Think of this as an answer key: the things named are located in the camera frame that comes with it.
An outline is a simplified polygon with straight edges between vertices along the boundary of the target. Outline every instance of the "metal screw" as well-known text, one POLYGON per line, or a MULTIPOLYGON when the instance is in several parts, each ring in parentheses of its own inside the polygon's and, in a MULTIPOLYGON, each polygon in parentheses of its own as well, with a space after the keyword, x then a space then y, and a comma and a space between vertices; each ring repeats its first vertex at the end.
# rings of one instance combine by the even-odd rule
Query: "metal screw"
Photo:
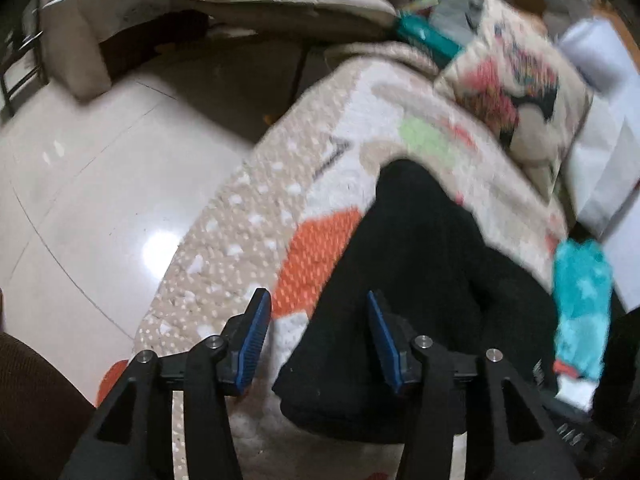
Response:
POLYGON ((148 363, 153 358, 153 350, 143 350, 142 352, 138 352, 138 355, 136 355, 136 361, 138 361, 139 363, 148 363))
POLYGON ((419 335, 414 339, 414 342, 418 348, 431 348, 433 339, 431 339, 428 335, 419 335))
POLYGON ((573 437, 575 436, 575 430, 571 430, 569 431, 564 437, 562 437, 562 440, 564 440, 565 442, 568 442, 569 440, 571 440, 573 437))
POLYGON ((576 436, 574 436, 574 439, 569 443, 569 446, 575 446, 576 444, 578 444, 578 442, 582 440, 583 436, 584 436, 583 433, 578 433, 576 436))
POLYGON ((502 352, 500 352, 497 348, 489 348, 486 351, 486 358, 489 359, 492 363, 497 363, 502 361, 502 352))
POLYGON ((212 350, 220 348, 224 343, 225 340, 219 335, 210 335, 204 340, 204 344, 212 350))

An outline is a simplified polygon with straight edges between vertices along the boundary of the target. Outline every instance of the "black towel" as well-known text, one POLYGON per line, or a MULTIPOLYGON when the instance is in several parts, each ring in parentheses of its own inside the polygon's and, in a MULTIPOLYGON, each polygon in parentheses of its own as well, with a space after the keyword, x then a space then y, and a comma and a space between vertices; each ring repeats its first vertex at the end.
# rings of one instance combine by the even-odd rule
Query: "black towel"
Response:
POLYGON ((484 244, 471 213, 424 167, 395 160, 382 168, 375 202, 273 385, 296 425, 335 438, 402 442, 404 402, 383 381, 367 323, 372 289, 449 350, 499 348, 525 380, 557 390, 552 298, 484 244))

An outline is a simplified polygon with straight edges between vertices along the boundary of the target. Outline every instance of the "blanket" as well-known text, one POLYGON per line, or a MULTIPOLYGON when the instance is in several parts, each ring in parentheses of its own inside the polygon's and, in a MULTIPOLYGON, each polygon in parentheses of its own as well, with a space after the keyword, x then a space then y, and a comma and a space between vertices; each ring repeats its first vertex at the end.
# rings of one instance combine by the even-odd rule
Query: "blanket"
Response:
MULTIPOLYGON (((380 167, 409 155, 469 209, 486 243, 546 290, 566 237, 555 199, 542 202, 478 121, 388 60, 357 57, 309 89, 222 186, 181 241, 142 320, 134 351, 189 350, 220 333, 258 286, 273 320, 249 394, 228 411, 244 478, 350 479, 392 474, 401 446, 342 442, 293 426, 271 386, 300 341, 322 287, 375 195, 380 167)), ((188 478, 182 397, 174 395, 175 477, 188 478)), ((453 478, 464 475, 464 437, 453 478)))

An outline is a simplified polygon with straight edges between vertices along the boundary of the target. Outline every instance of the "teal cloth with stars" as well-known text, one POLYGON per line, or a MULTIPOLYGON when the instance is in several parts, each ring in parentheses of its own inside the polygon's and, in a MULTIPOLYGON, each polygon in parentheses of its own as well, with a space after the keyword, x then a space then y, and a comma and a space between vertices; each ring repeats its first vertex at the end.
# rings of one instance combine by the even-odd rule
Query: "teal cloth with stars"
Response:
POLYGON ((597 242, 566 240, 554 261, 554 299, 558 306, 556 358, 582 377, 598 381, 607 344, 611 266, 597 242))

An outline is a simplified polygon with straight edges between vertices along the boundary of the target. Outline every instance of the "green patch on rug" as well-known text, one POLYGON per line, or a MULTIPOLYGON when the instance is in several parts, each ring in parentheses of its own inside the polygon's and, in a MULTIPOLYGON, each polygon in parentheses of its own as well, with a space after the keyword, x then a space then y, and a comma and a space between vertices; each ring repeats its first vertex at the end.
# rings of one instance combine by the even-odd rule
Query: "green patch on rug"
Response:
POLYGON ((420 156, 432 156, 448 167, 453 166, 456 156, 449 138, 433 124, 421 118, 406 115, 398 133, 409 152, 420 156))

